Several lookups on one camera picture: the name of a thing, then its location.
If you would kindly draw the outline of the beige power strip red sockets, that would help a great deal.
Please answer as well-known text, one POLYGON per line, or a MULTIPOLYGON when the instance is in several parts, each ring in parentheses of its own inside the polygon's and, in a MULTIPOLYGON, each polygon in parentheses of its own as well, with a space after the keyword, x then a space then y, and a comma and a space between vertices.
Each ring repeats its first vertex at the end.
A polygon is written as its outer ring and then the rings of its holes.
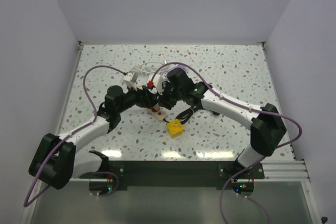
POLYGON ((151 109, 149 109, 149 112, 159 122, 163 122, 167 117, 166 113, 162 109, 159 109, 159 110, 156 111, 155 109, 151 108, 151 109))

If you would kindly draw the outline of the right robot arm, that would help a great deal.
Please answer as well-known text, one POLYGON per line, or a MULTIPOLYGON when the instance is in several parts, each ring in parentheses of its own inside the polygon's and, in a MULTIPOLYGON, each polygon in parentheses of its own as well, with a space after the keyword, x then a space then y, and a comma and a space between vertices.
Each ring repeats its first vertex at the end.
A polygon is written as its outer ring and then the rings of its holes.
POLYGON ((239 178, 246 178, 252 173, 253 163, 271 156, 287 133, 277 108, 270 103, 258 107, 225 98, 204 80, 194 83, 182 68, 171 70, 166 78, 161 84, 154 83, 160 92, 163 107, 171 109, 178 101, 183 101, 190 106, 199 106, 203 110, 226 116, 250 131, 250 142, 234 164, 234 173, 239 178))

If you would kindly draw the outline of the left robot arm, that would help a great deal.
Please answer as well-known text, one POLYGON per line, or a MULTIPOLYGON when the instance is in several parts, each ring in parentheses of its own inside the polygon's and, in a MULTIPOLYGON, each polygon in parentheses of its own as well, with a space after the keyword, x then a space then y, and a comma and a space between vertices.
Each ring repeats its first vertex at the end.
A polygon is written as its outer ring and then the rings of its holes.
POLYGON ((137 105, 151 109, 158 103, 162 89, 153 87, 128 88, 124 93, 120 86, 110 86, 97 113, 83 125, 60 135, 43 136, 28 173, 47 185, 63 188, 73 175, 76 153, 93 140, 114 130, 121 121, 120 114, 137 105))

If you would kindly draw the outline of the yellow cube socket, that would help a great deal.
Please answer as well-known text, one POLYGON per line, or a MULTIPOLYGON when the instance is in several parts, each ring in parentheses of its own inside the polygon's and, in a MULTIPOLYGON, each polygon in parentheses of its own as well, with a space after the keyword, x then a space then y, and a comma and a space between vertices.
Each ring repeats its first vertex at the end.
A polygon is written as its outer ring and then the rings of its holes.
POLYGON ((170 138, 174 139, 184 132, 184 127, 179 119, 175 119, 166 124, 167 132, 170 138))

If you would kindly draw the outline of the pink brown USB charger plug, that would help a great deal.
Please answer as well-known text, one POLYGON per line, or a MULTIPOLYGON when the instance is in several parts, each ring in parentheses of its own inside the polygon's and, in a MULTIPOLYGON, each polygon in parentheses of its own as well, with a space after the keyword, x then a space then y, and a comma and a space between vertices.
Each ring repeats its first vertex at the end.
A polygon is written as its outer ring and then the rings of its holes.
POLYGON ((151 111, 152 112, 158 112, 158 111, 160 111, 160 109, 161 109, 160 106, 157 104, 154 107, 152 107, 151 111))

